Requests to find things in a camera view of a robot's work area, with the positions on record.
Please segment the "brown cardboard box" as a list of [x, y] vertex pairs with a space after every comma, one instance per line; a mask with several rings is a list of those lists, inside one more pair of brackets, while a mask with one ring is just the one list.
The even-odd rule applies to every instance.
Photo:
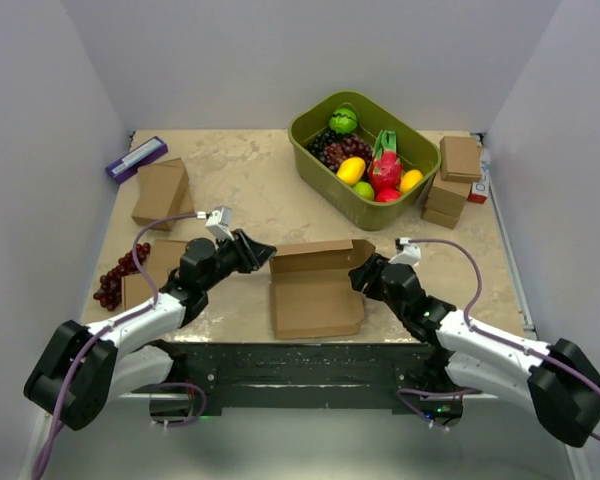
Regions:
[[356, 335], [364, 300], [349, 272], [375, 252], [364, 239], [283, 244], [269, 261], [270, 311], [279, 340]]

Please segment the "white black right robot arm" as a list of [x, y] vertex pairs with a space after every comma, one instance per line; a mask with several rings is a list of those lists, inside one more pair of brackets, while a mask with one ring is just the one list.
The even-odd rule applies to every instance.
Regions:
[[412, 337], [442, 358], [425, 369], [439, 393], [478, 390], [534, 414], [554, 438], [583, 446], [600, 422], [600, 374], [573, 342], [515, 336], [473, 319], [421, 287], [414, 268], [373, 254], [349, 273], [351, 286], [384, 303]]

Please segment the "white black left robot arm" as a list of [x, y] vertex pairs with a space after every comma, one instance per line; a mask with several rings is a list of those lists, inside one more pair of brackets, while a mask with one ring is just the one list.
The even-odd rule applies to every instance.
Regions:
[[187, 368], [157, 337], [196, 319], [209, 291], [232, 273], [256, 272], [275, 253], [241, 229], [224, 240], [190, 241], [156, 297], [88, 326], [61, 324], [26, 380], [24, 396], [77, 431], [125, 393], [153, 384], [180, 390]]

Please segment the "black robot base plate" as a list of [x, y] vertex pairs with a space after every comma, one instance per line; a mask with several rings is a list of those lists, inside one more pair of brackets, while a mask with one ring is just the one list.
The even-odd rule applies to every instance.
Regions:
[[176, 371], [142, 393], [182, 396], [180, 382], [208, 416], [228, 408], [421, 410], [444, 425], [463, 414], [471, 387], [452, 383], [448, 355], [410, 343], [174, 343]]

